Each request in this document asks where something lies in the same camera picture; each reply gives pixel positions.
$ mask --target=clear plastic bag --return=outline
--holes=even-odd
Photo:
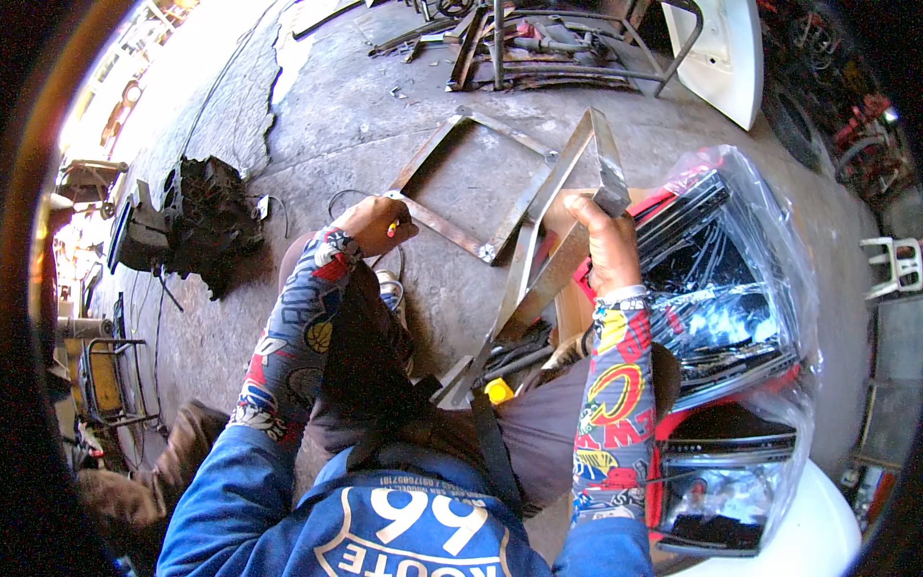
[[[758,551],[791,505],[809,456],[820,370],[819,297],[810,252],[790,207],[779,206],[737,148],[685,154],[660,192],[679,200],[715,182],[727,190],[720,206],[688,219],[679,227],[686,233],[665,235],[669,242],[649,250],[655,256],[642,271],[653,296],[653,339],[680,361],[682,389],[674,411],[733,394],[755,415],[795,429],[797,437],[783,462],[705,465],[667,482],[661,528],[677,530],[677,519],[698,523],[680,533],[698,531],[716,516],[737,520],[754,527],[750,536],[756,535]],[[749,548],[744,541],[740,547]]]

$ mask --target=metal bar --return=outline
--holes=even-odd
[[[580,12],[577,10],[513,10],[509,13],[510,18],[519,18],[522,16],[571,16],[574,18],[612,20],[614,22],[620,22],[623,18],[621,16],[609,16],[608,14],[595,14],[593,12]]]
[[[503,0],[494,0],[494,90],[503,90],[503,55],[506,52],[503,18]]]
[[[464,377],[461,378],[459,388],[456,389],[455,394],[452,395],[453,405],[458,406],[462,404],[462,401],[465,400],[465,397],[468,396],[468,393],[474,388],[474,385],[479,382],[481,371],[484,370],[484,365],[487,363],[487,359],[490,358],[490,350],[494,348],[491,338],[492,333],[493,329],[485,335],[484,344],[481,345],[481,350],[478,351],[477,356],[468,367],[468,371],[464,374]]]
[[[324,24],[326,24],[326,23],[330,22],[331,20],[333,20],[334,18],[338,17],[340,14],[345,14],[345,13],[348,12],[349,10],[352,10],[353,8],[355,8],[355,7],[357,7],[357,6],[361,6],[362,3],[363,3],[362,0],[354,0],[353,2],[350,2],[349,4],[346,4],[346,5],[344,5],[344,6],[341,6],[341,7],[337,8],[337,9],[333,10],[332,12],[330,12],[330,13],[329,13],[327,16],[325,16],[324,18],[321,18],[320,20],[318,20],[318,21],[315,22],[314,24],[311,24],[310,26],[308,26],[308,27],[305,28],[304,30],[301,30],[301,31],[299,31],[299,32],[293,32],[293,33],[292,33],[292,38],[294,38],[295,40],[301,40],[302,38],[305,38],[305,36],[307,36],[308,34],[310,34],[311,32],[313,32],[314,30],[317,30],[318,28],[320,28],[320,27],[323,26]]]
[[[654,98],[657,98],[658,96],[660,96],[660,92],[661,90],[664,89],[664,86],[666,86],[666,83],[669,82],[670,79],[677,73],[677,69],[679,69],[679,65],[683,63],[683,60],[686,59],[686,56],[687,54],[689,54],[689,51],[692,50],[692,44],[694,44],[699,39],[699,36],[701,35],[701,29],[704,26],[704,18],[702,17],[701,9],[695,2],[692,2],[691,0],[660,0],[660,3],[669,4],[671,6],[676,6],[677,8],[681,10],[687,10],[691,12],[692,14],[694,14],[695,15],[695,30],[692,31],[692,33],[689,35],[689,38],[686,39],[686,43],[683,44],[683,47],[679,49],[679,53],[676,55],[675,58],[673,58],[673,62],[670,63],[670,67],[666,70],[666,73],[664,74],[663,82],[660,84],[660,86],[657,87],[657,90],[653,92]],[[640,36],[637,36],[636,38],[638,40],[638,45],[640,46],[643,43],[643,40],[641,39]]]
[[[423,166],[429,155],[436,151],[436,148],[442,143],[442,140],[445,139],[448,133],[451,132],[464,117],[464,113],[456,109],[455,113],[452,114],[448,120],[436,128],[436,132],[423,143],[423,146],[420,147],[420,150],[416,152],[414,157],[401,168],[397,178],[394,179],[394,182],[392,182],[391,186],[388,188],[389,194],[391,192],[400,193],[403,188],[407,186],[407,183],[409,183],[410,179],[414,177],[414,174],[420,170],[420,167]]]
[[[627,19],[622,20],[622,25],[625,26],[626,36],[631,36],[635,42],[638,43],[638,47],[641,48],[641,51],[644,52],[644,55],[647,56],[648,61],[650,61],[651,66],[657,72],[657,74],[662,78],[664,75],[664,70],[660,67],[660,63],[657,62],[657,59],[653,56],[651,49],[647,47],[647,43],[641,39],[641,35],[637,30],[631,26],[631,23]]]
[[[461,37],[466,30],[471,28],[471,23],[474,22],[474,15],[477,13],[477,10],[472,10],[461,19],[459,25],[449,30],[442,37],[442,41],[448,44],[458,44],[461,42]]]
[[[412,198],[405,197],[400,192],[389,191],[386,196],[395,198],[397,200],[403,200],[404,204],[407,205],[407,208],[410,209],[410,214],[412,217],[414,217],[416,222],[425,224],[428,228],[445,236],[450,241],[460,246],[461,248],[464,248],[476,257],[481,258],[481,255],[484,252],[481,250],[481,248],[484,245],[482,245],[481,241],[478,239],[464,232],[461,228],[445,220],[427,207],[421,205],[419,202],[413,200]]]
[[[554,202],[557,193],[560,191],[561,187],[564,186],[564,181],[567,180],[568,176],[570,175],[570,171],[573,170],[574,166],[577,164],[577,161],[583,154],[583,151],[586,150],[587,145],[590,144],[590,139],[592,137],[593,120],[587,113],[584,113],[583,116],[581,116],[580,121],[577,123],[577,127],[574,128],[574,131],[570,134],[568,143],[564,145],[564,150],[561,151],[560,158],[552,168],[552,174],[550,174],[544,183],[542,183],[538,193],[535,195],[536,200],[541,202],[541,205],[536,204],[534,207],[537,210],[537,213],[531,215],[534,222],[541,222],[542,219],[544,219],[545,213],[548,212],[548,209],[551,207],[552,202]],[[529,247],[529,256],[526,258],[523,264],[522,274],[519,280],[520,288],[517,292],[517,304],[519,304],[519,302],[525,298],[527,293],[529,279],[532,278],[533,254],[535,248],[538,246],[538,227],[534,227],[530,232],[531,236],[528,237],[528,240],[524,241]],[[509,317],[497,319],[497,327],[500,328],[505,326],[509,320]],[[531,323],[534,318],[535,316],[529,319],[529,322]]]
[[[494,252],[499,254],[506,247],[509,239],[516,231],[516,226],[522,222],[523,215],[538,195],[539,188],[548,178],[549,174],[551,174],[551,166],[547,164],[543,164],[535,170],[529,186],[522,191],[518,198],[516,198],[516,202],[513,204],[512,208],[509,209],[507,215],[503,217],[503,220],[500,221],[497,230],[491,235],[490,239],[484,243],[485,253]]]
[[[436,393],[429,398],[429,401],[436,406],[442,403],[442,401],[445,400],[445,398],[455,390],[453,385],[457,385],[459,383],[459,377],[464,375],[465,370],[467,370],[468,366],[473,360],[473,356],[465,355],[459,359],[459,361],[455,363],[452,368],[446,371],[446,373],[439,378],[439,382],[442,383],[442,389],[436,391]]]
[[[522,144],[522,146],[526,147],[527,149],[531,149],[531,150],[538,152],[539,154],[545,157],[545,162],[547,162],[549,165],[553,164],[554,161],[557,159],[557,150],[554,150],[550,147],[545,146],[544,144],[542,144],[535,138],[532,138],[529,135],[525,134],[521,130],[516,130],[515,128],[511,126],[507,126],[503,124],[502,122],[494,118],[491,118],[490,116],[485,116],[466,106],[463,106],[462,108],[464,109],[464,114],[468,116],[469,118],[471,118],[472,120],[474,120],[476,123],[487,126],[491,130],[499,132],[500,134],[502,134],[503,136],[507,138],[512,138],[513,140],[516,140],[517,142]]]
[[[597,66],[577,65],[528,65],[514,64],[506,67],[507,78],[517,76],[555,76],[565,74],[583,74],[593,77],[624,77],[640,78],[642,80],[661,81],[662,77],[652,72],[636,72],[625,68],[601,68]]]
[[[135,380],[138,382],[138,406],[141,409],[142,415],[148,414],[148,403],[144,400],[144,388],[141,386],[141,364],[138,361],[138,346],[136,344],[132,345],[135,353]]]
[[[405,32],[400,36],[395,36],[394,38],[374,46],[371,50],[368,51],[368,56],[374,58],[376,56],[381,56],[382,54],[389,53],[394,50],[401,44],[409,42],[411,40],[416,40],[424,34],[434,34],[436,32],[442,32],[443,30],[448,30],[455,26],[455,20],[451,18],[440,18],[433,20],[432,22],[427,22],[418,29]]]
[[[491,380],[496,379],[498,377],[506,377],[507,375],[511,375],[512,373],[515,373],[516,371],[522,370],[526,367],[531,367],[532,365],[534,365],[535,363],[539,361],[544,361],[549,356],[551,356],[551,354],[554,352],[555,352],[555,347],[549,344],[548,346],[541,348],[535,351],[534,353],[529,353],[523,358],[516,359],[512,363],[509,363],[508,365],[506,365],[505,367],[500,367],[497,370],[490,371],[489,373],[484,375],[484,380],[487,382],[490,382]]]
[[[125,419],[124,421],[115,421],[114,423],[110,423],[108,421],[103,420],[102,424],[104,427],[109,427],[109,428],[124,427],[126,425],[134,425],[135,423],[143,423],[144,421],[150,421],[152,419],[158,418],[159,416],[160,415],[139,415],[139,416],[134,416],[134,417]]]
[[[468,83],[468,73],[471,70],[471,63],[474,60],[474,50],[477,48],[478,39],[484,25],[487,23],[487,7],[479,6],[474,10],[474,20],[468,31],[465,32],[464,40],[461,41],[461,52],[455,59],[455,66],[449,74],[449,81],[446,83],[446,92],[464,90],[465,84]]]
[[[516,249],[509,264],[507,287],[503,291],[503,298],[500,299],[500,309],[497,312],[497,324],[500,326],[506,323],[522,299],[523,273],[526,269],[526,262],[532,260],[532,255],[534,254],[534,244],[530,242],[530,239],[533,239],[533,232],[537,229],[538,226],[528,216],[522,219]]]

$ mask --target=rusty metal frame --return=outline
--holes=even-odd
[[[403,194],[403,190],[407,186],[407,183],[411,181],[415,174],[420,172],[420,169],[426,164],[433,152],[445,143],[457,126],[468,122],[475,122],[481,126],[486,126],[498,134],[519,142],[527,149],[540,154],[544,161],[539,169],[535,171],[530,185],[520,193],[516,202],[507,213],[507,216],[504,217],[503,221],[500,223],[500,226],[486,241],[474,238],[455,224],[445,220],[430,209],[427,209],[411,198],[407,198]],[[403,167],[401,173],[398,174],[398,177],[391,183],[388,192],[386,192],[384,196],[402,200],[410,209],[411,216],[414,217],[415,222],[421,223],[442,236],[445,236],[472,255],[492,265],[497,255],[500,254],[509,242],[509,239],[513,236],[516,227],[520,224],[526,211],[533,204],[533,199],[539,194],[540,189],[544,185],[544,181],[554,172],[555,169],[553,166],[557,166],[556,160],[556,150],[548,148],[534,138],[490,116],[480,114],[467,106],[459,106],[455,110],[455,114],[453,114],[449,120],[439,125],[436,132],[429,137],[423,147],[418,150],[410,162]]]
[[[640,72],[627,70],[626,68],[598,68],[591,66],[576,66],[576,65],[527,65],[527,64],[512,64],[504,65],[503,64],[503,53],[505,46],[503,42],[499,43],[499,46],[495,46],[495,59],[501,63],[501,66],[495,66],[495,77],[494,77],[494,86],[495,90],[501,90],[504,87],[504,82],[506,80],[514,80],[515,78],[521,76],[558,76],[558,77],[569,77],[573,75],[593,75],[596,78],[640,78],[643,80],[654,80],[657,82],[657,88],[653,92],[654,98],[660,96],[660,92],[666,86],[666,83],[670,81],[673,76],[676,75],[679,65],[682,64],[683,60],[686,59],[686,55],[689,54],[689,51],[692,50],[692,45],[699,39],[701,35],[701,30],[704,25],[704,18],[701,13],[701,9],[696,5],[693,0],[658,0],[661,4],[669,4],[675,6],[681,10],[686,10],[695,15],[695,29],[686,39],[686,42],[683,43],[682,47],[679,49],[676,57],[673,59],[673,62],[670,63],[670,66],[664,71],[660,64],[657,62],[657,59],[651,53],[651,49],[648,48],[647,44],[644,43],[644,40],[641,39],[641,35],[629,22],[628,14],[623,17],[609,16],[606,14],[594,14],[591,12],[577,12],[577,11],[568,11],[568,10],[514,10],[511,12],[507,18],[520,18],[524,16],[561,16],[561,17],[572,17],[572,18],[593,18],[600,20],[610,20],[617,22],[622,25],[625,29],[626,36],[634,39],[638,43],[638,47],[641,48],[641,51],[644,53],[644,56],[647,57],[648,62],[651,63],[651,68],[653,72]]]

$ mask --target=concrete floor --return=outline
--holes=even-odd
[[[398,26],[407,21],[405,30],[422,23],[412,9],[394,2],[372,10],[360,6],[323,25],[298,46],[289,38],[287,49],[294,55],[281,60],[293,64],[287,65],[284,82],[280,80],[287,93],[270,105],[279,71],[273,49],[279,22],[284,38],[288,29],[297,29],[298,19],[309,18],[299,14],[311,9],[302,4],[283,14],[285,0],[235,6],[203,1],[151,67],[149,87],[115,150],[115,160],[134,159],[126,178],[131,185],[123,193],[130,193],[140,178],[151,183],[156,194],[212,81],[243,42],[242,34],[258,21],[208,99],[188,154],[196,158],[215,154],[246,170],[250,194],[272,194],[285,201],[291,233],[288,240],[283,238],[282,212],[274,206],[265,225],[264,249],[241,261],[240,281],[221,301],[209,301],[198,276],[168,281],[186,312],[181,314],[169,299],[164,301],[158,354],[164,423],[169,425],[179,404],[191,398],[223,410],[233,406],[245,363],[275,300],[282,254],[300,233],[328,221],[331,194],[345,188],[386,190],[420,144],[459,104],[494,116],[558,150],[583,110],[594,106],[612,126],[629,186],[657,186],[683,152],[732,144],[756,163],[780,202],[792,208],[813,253],[821,295],[820,388],[811,456],[828,475],[838,475],[859,430],[869,362],[868,315],[862,301],[869,272],[857,242],[877,232],[864,206],[841,186],[798,164],[761,115],[745,132],[675,80],[656,100],[633,92],[576,88],[446,93],[450,64],[445,59],[452,58],[448,50],[428,50],[409,65],[397,56],[366,56],[369,46],[363,30],[369,35],[382,33],[370,30],[369,22]],[[267,12],[259,19],[264,9]],[[395,86],[401,87],[406,99],[389,94]],[[536,162],[529,154],[486,131],[474,130],[447,155],[418,198],[459,226],[487,237],[527,182]],[[584,182],[586,178],[578,170],[566,187],[591,184]],[[391,258],[383,264],[396,266]],[[426,229],[406,245],[404,282],[410,329],[419,346],[418,375],[438,374],[460,355],[476,350],[496,314],[505,274]],[[117,293],[125,292],[131,324],[149,344],[143,379],[148,403],[154,405],[152,353],[161,296],[158,283],[149,285],[149,278],[125,267],[115,275],[107,273],[92,311],[95,316],[111,314]],[[161,446],[156,440],[148,443],[148,462]],[[297,463],[296,495],[310,487],[323,463],[306,441]],[[560,548],[568,514],[563,499],[528,523],[533,545],[549,560]]]

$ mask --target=shoe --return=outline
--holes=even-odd
[[[378,277],[378,292],[381,294],[381,300],[385,301],[394,315],[398,318],[401,326],[407,329],[407,301],[404,299],[403,284],[398,280],[396,274],[390,270],[376,270],[375,276]],[[410,375],[414,369],[414,358],[407,361],[405,367],[407,374]]]

